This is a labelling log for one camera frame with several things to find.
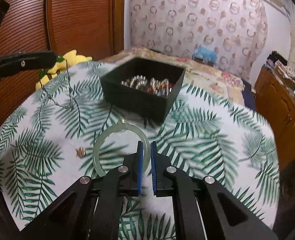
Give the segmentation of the small gold brooch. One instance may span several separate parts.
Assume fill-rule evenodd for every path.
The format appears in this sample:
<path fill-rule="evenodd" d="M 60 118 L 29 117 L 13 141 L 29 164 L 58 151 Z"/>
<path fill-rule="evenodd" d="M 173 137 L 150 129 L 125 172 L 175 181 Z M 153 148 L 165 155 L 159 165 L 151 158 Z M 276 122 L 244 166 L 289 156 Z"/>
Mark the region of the small gold brooch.
<path fill-rule="evenodd" d="M 75 151 L 79 158 L 84 158 L 86 156 L 86 149 L 84 147 L 76 148 Z"/>

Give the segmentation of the wooden sideboard cabinet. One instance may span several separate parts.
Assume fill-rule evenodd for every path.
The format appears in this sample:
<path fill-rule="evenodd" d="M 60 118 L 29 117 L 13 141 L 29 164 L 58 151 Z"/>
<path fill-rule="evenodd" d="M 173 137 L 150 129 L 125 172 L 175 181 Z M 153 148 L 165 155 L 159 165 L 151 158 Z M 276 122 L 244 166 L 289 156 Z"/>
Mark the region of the wooden sideboard cabinet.
<path fill-rule="evenodd" d="M 295 159 L 295 99 L 265 67 L 261 68 L 254 88 L 257 112 L 272 127 L 279 168 L 283 170 Z"/>

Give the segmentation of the blue bag on box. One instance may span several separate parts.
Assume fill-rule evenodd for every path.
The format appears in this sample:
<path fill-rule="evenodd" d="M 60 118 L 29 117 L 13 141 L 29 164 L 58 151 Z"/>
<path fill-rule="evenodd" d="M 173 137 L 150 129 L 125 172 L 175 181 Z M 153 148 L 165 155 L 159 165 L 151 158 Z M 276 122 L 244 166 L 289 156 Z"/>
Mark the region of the blue bag on box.
<path fill-rule="evenodd" d="M 208 50 L 203 46 L 199 46 L 192 55 L 192 59 L 198 63 L 206 64 L 213 67 L 217 60 L 217 54 L 213 50 Z"/>

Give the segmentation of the circle pattern curtain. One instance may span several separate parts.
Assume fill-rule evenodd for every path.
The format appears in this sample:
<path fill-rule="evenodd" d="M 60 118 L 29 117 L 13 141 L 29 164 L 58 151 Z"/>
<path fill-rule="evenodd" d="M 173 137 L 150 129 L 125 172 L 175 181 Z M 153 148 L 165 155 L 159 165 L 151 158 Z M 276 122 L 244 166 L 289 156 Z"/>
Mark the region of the circle pattern curtain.
<path fill-rule="evenodd" d="M 267 38 L 262 0 L 131 0 L 131 44 L 191 58 L 198 49 L 214 65 L 245 80 Z"/>

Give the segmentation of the stack of folded clothes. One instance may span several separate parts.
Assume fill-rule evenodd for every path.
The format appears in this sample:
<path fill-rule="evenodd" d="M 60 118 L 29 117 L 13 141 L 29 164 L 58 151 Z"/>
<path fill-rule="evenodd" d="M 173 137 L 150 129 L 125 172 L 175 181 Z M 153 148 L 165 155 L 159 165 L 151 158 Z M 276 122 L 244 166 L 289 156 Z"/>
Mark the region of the stack of folded clothes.
<path fill-rule="evenodd" d="M 277 51 L 272 51 L 264 66 L 269 72 L 275 74 L 285 87 L 295 90 L 295 72 L 286 64 L 284 57 Z"/>

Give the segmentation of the wooden louvered wardrobe door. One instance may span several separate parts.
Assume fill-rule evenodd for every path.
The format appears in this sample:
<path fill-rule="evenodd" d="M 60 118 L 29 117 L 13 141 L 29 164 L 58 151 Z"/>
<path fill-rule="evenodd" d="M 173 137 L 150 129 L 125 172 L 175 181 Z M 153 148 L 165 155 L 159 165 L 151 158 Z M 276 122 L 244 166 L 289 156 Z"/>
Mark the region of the wooden louvered wardrobe door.
<path fill-rule="evenodd" d="M 70 50 L 101 60 L 124 48 L 124 0 L 0 0 L 0 56 Z"/>

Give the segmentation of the yellow Pikachu plush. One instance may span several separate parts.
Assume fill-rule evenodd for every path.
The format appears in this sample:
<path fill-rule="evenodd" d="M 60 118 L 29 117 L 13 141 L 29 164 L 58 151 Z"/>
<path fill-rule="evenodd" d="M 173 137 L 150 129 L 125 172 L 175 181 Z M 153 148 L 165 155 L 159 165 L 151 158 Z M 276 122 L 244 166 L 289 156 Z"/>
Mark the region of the yellow Pikachu plush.
<path fill-rule="evenodd" d="M 92 57 L 78 54 L 76 49 L 65 53 L 63 56 L 59 56 L 52 68 L 41 71 L 40 80 L 36 83 L 35 89 L 41 89 L 51 79 L 64 72 L 67 68 L 87 61 L 92 61 Z"/>

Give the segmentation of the pale green jade bangle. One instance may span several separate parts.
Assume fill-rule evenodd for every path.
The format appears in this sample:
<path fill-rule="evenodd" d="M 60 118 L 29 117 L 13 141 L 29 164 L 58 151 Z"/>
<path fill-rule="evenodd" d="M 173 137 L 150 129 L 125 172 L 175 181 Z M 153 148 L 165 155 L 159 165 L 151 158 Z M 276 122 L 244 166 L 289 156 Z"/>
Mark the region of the pale green jade bangle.
<path fill-rule="evenodd" d="M 150 165 L 151 146 L 145 133 L 132 124 L 118 123 L 105 129 L 97 138 L 92 150 L 92 163 L 96 174 L 103 177 L 111 169 L 121 163 L 121 158 L 126 156 L 122 150 L 128 145 L 117 145 L 115 141 L 105 143 L 105 140 L 113 133 L 128 131 L 139 137 L 143 143 L 143 173 Z"/>

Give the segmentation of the palm leaf print cloth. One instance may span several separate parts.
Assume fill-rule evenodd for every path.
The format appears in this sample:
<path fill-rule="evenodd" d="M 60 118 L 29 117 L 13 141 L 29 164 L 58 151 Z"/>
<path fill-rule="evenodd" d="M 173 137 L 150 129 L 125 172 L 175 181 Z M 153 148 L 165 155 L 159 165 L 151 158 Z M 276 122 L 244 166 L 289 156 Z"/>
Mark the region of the palm leaf print cloth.
<path fill-rule="evenodd" d="M 29 96 L 0 127 L 0 183 L 10 239 L 276 239 L 279 165 L 273 131 L 258 113 L 182 88 L 162 122 L 107 102 L 99 62 L 65 70 Z M 99 177 L 96 138 L 118 123 L 140 128 L 170 159 L 170 196 L 155 196 L 151 161 L 131 196 L 128 156 Z M 76 148 L 84 147 L 79 158 Z"/>

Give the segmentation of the black jewelry box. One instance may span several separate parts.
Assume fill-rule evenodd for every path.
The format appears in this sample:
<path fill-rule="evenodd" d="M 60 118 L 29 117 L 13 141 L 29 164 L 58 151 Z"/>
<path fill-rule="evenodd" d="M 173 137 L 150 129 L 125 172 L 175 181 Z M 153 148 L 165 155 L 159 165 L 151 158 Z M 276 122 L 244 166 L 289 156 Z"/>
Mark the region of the black jewelry box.
<path fill-rule="evenodd" d="M 107 102 L 162 122 L 182 88 L 185 68 L 133 59 L 100 78 Z"/>

